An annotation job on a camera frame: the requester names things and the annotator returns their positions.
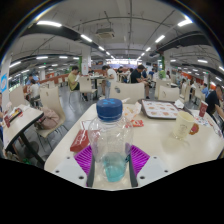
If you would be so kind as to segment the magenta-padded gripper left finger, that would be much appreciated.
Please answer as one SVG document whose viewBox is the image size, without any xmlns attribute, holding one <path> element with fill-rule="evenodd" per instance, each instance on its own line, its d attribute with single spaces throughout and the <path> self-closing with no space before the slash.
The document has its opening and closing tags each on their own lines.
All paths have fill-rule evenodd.
<svg viewBox="0 0 224 224">
<path fill-rule="evenodd" d="M 81 187 L 92 187 L 94 183 L 95 159 L 91 146 L 85 147 L 74 156 L 67 156 L 53 173 Z"/>
</svg>

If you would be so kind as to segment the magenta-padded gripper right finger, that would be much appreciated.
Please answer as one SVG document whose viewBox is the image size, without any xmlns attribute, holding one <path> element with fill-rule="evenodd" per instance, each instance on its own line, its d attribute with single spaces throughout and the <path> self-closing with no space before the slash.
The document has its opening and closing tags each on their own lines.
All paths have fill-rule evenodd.
<svg viewBox="0 0 224 224">
<path fill-rule="evenodd" d="M 157 155 L 150 156 L 140 148 L 132 146 L 129 155 L 129 174 L 131 186 L 135 188 L 157 181 L 171 174 L 171 171 Z"/>
</svg>

